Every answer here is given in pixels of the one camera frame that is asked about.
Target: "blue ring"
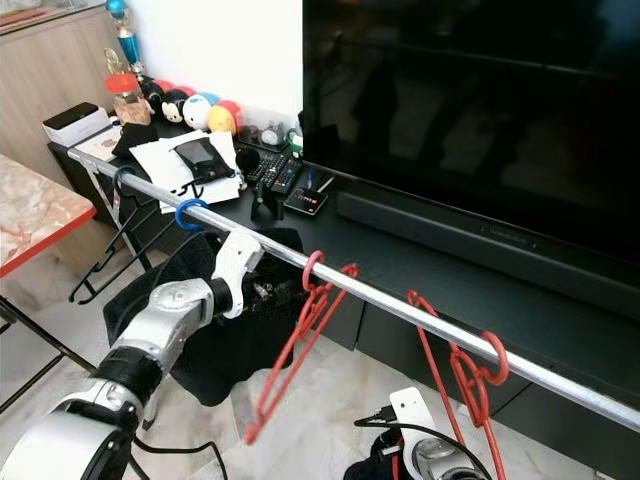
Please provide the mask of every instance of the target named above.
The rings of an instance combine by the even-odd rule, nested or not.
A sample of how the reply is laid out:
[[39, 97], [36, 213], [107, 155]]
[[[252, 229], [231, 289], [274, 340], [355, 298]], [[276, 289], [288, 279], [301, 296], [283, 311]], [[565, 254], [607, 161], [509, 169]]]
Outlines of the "blue ring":
[[178, 206], [178, 208], [176, 208], [176, 213], [175, 213], [176, 223], [180, 226], [180, 228], [183, 228], [184, 230], [190, 230], [192, 232], [200, 232], [204, 230], [204, 228], [202, 228], [200, 225], [185, 223], [185, 221], [182, 220], [182, 212], [184, 211], [184, 209], [192, 207], [193, 205], [199, 205], [204, 208], [209, 208], [209, 205], [207, 204], [207, 202], [199, 198], [191, 198], [189, 200], [185, 200]]

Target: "white paper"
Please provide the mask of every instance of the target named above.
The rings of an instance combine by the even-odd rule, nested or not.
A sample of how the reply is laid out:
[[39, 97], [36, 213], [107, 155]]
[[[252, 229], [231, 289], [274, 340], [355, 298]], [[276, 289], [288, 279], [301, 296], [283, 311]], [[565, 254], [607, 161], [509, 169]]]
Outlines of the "white paper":
[[[220, 152], [225, 163], [237, 171], [236, 153], [230, 132], [214, 132], [207, 135], [201, 130], [195, 130], [179, 137], [162, 138], [157, 142], [139, 145], [132, 148], [131, 153], [147, 172], [154, 185], [169, 191], [180, 191], [182, 185], [193, 181], [193, 174], [173, 149], [182, 143], [204, 137], [209, 137], [211, 144]], [[202, 200], [207, 203], [216, 203], [238, 198], [240, 183], [240, 175], [236, 175], [233, 178], [218, 179], [206, 185], [197, 185], [196, 189], [200, 191], [204, 188], [200, 196]], [[182, 198], [185, 200], [194, 198], [193, 190], [190, 188]], [[164, 202], [160, 202], [160, 209], [162, 213], [175, 212], [174, 207]]]
[[121, 131], [122, 127], [111, 127], [109, 130], [90, 138], [86, 142], [76, 145], [74, 148], [77, 148], [81, 152], [88, 153], [89, 155], [93, 155], [105, 162], [110, 162], [115, 158], [115, 155], [111, 153], [111, 151], [120, 141]]

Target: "tile floor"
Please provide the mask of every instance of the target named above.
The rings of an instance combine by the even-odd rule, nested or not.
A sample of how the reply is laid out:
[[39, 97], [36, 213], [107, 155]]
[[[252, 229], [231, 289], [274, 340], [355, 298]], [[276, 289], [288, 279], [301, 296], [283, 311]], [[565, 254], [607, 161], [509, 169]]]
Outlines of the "tile floor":
[[[126, 261], [125, 252], [117, 262]], [[154, 255], [159, 262], [162, 255]], [[76, 278], [51, 255], [43, 254], [2, 279], [2, 294], [34, 320], [97, 363], [107, 351], [102, 306], [141, 272], [132, 268], [94, 302], [78, 306], [66, 297]], [[20, 326], [0, 337], [0, 401], [53, 358], [54, 350]], [[416, 386], [436, 425], [452, 434], [444, 407], [433, 390], [358, 352], [321, 338], [263, 434], [252, 447], [242, 435], [252, 402], [268, 374], [256, 372], [237, 384], [214, 408], [205, 408], [172, 379], [159, 388], [156, 423], [141, 437], [156, 446], [188, 447], [213, 439], [232, 480], [341, 479], [352, 463], [368, 456], [374, 429], [358, 429], [353, 421], [388, 404], [390, 392]], [[77, 387], [85, 372], [68, 360], [55, 369], [0, 416], [0, 465], [11, 448], [57, 400]], [[457, 414], [469, 447], [490, 466], [481, 431], [459, 409]], [[595, 472], [517, 432], [494, 422], [507, 475], [519, 480], [593, 480]], [[221, 478], [209, 451], [191, 456], [149, 455], [134, 447], [134, 455], [153, 480]], [[137, 476], [127, 471], [125, 479]]]

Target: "glass jar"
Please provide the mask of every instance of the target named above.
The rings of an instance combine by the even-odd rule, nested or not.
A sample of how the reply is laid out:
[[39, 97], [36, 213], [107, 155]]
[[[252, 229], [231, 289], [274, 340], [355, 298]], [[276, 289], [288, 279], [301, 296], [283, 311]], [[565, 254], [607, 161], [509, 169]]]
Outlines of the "glass jar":
[[120, 122], [149, 125], [151, 113], [133, 73], [109, 75], [105, 82], [107, 89], [114, 94], [113, 108]]

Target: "black remote control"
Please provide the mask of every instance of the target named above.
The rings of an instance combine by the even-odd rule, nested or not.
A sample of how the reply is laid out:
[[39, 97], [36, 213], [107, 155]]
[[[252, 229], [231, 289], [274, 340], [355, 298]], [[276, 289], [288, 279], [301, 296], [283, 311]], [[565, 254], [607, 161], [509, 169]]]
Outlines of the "black remote control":
[[298, 174], [302, 170], [302, 161], [295, 158], [289, 158], [278, 178], [273, 182], [271, 191], [274, 193], [289, 193], [291, 187], [298, 178]]
[[267, 188], [271, 188], [285, 163], [287, 163], [287, 157], [273, 153], [263, 153], [260, 156], [262, 157], [260, 165], [247, 175], [247, 180], [250, 182], [260, 180]]

